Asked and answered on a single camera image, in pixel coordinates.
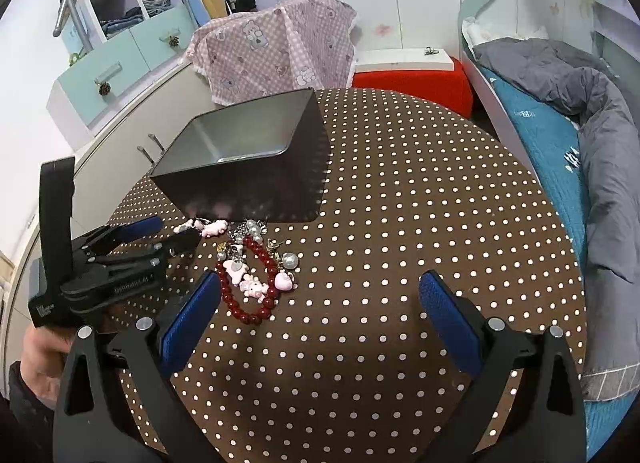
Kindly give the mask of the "person's left hand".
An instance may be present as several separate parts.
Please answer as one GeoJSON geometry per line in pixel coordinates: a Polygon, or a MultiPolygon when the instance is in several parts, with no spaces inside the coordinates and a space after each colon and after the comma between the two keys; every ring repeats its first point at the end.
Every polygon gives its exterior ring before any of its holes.
{"type": "Polygon", "coordinates": [[[36,398],[50,409],[58,402],[65,357],[75,333],[59,327],[29,325],[23,339],[21,376],[36,398]]]}

